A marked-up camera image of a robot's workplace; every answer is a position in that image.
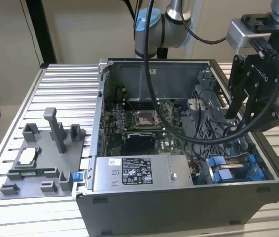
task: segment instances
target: aluminum extrusion table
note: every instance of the aluminum extrusion table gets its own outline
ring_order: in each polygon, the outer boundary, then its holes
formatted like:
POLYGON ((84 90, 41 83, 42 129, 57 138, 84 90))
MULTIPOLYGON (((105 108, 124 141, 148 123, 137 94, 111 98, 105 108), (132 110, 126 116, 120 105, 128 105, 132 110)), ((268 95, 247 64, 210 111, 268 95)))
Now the aluminum extrusion table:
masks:
MULTIPOLYGON (((220 65, 229 77, 231 64, 220 65)), ((97 65, 55 64, 39 71, 0 145, 0 187, 23 142, 21 131, 25 124, 35 122, 39 129, 48 129, 48 123, 43 119, 46 107, 57 108, 57 119, 64 128, 79 123, 86 130, 80 169, 88 167, 97 88, 97 65)), ((279 126, 264 135, 279 156, 279 126)), ((0 236, 76 237, 88 236, 88 232, 73 197, 45 197, 0 200, 0 236)), ((279 202, 263 206, 246 225, 148 236, 278 237, 279 202)))

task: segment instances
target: motherboard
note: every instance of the motherboard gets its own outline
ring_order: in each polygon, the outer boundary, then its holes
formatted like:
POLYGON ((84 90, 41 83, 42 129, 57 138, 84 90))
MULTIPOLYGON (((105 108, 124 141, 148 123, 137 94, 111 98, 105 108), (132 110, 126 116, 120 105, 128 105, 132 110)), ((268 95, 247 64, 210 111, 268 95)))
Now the motherboard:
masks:
MULTIPOLYGON (((175 102, 160 102, 161 112, 178 131, 182 122, 175 102)), ((188 144, 174 138, 163 127, 152 105, 125 100, 105 112, 107 150, 109 156, 190 154, 188 144)))

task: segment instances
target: white wall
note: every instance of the white wall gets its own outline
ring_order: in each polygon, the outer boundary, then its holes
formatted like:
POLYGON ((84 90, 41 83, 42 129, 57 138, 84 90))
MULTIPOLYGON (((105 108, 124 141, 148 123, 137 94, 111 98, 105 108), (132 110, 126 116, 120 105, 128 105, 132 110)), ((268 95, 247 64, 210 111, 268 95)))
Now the white wall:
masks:
POLYGON ((0 105, 22 102, 38 65, 19 1, 0 0, 0 105))
MULTIPOLYGON (((226 36, 232 19, 244 14, 271 11, 271 0, 203 0, 196 33, 206 40, 218 40, 226 36)), ((192 58, 210 58, 219 62, 231 62, 235 55, 227 42, 206 45, 194 40, 192 58)))
MULTIPOLYGON (((169 2, 157 0, 155 7, 164 12, 169 2)), ((97 63, 100 58, 134 56, 133 22, 123 2, 44 0, 43 4, 59 62, 97 63)), ((172 49, 169 55, 183 57, 183 49, 172 49)))

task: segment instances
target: warning label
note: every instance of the warning label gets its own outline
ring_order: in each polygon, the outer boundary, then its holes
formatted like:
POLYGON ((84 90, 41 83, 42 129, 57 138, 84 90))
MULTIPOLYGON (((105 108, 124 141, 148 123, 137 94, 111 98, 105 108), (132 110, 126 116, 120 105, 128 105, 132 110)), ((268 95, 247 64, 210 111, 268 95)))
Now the warning label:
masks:
POLYGON ((150 158, 122 159, 122 183, 124 185, 152 184, 150 158))

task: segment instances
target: open computer chassis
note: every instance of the open computer chassis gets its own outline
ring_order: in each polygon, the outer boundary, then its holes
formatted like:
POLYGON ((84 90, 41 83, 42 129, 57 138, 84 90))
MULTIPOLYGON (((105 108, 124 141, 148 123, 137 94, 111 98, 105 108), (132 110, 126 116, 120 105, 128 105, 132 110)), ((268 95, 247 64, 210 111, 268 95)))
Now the open computer chassis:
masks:
MULTIPOLYGON (((262 133, 210 146, 176 139, 152 106, 142 60, 99 68, 90 166, 76 199, 90 235, 244 224, 279 201, 279 158, 262 133)), ((238 118, 224 117, 230 93, 216 61, 151 60, 150 74, 177 132, 217 138, 241 120, 244 106, 238 118)))

